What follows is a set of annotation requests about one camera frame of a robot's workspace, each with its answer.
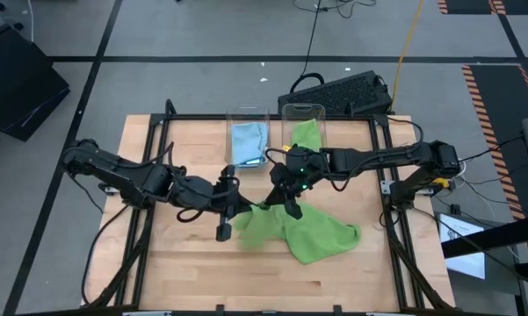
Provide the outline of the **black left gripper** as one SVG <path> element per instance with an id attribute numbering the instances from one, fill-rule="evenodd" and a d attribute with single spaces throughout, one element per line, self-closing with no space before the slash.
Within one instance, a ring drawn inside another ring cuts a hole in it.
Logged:
<path id="1" fill-rule="evenodd" d="M 253 207 L 262 208 L 264 202 L 254 203 L 240 194 L 240 180 L 235 176 L 235 166 L 227 165 L 213 187 L 212 207 L 225 218 L 233 218 Z"/>

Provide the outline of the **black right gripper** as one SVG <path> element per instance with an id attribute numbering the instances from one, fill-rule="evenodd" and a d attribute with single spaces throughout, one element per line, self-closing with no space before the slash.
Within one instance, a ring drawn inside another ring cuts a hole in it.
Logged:
<path id="1" fill-rule="evenodd" d="M 299 196 L 304 190 L 312 190 L 326 173 L 323 154 L 306 147 L 291 147 L 284 152 L 285 161 L 277 162 L 271 169 L 272 190 L 264 200 L 265 207 L 283 205 L 289 194 Z"/>

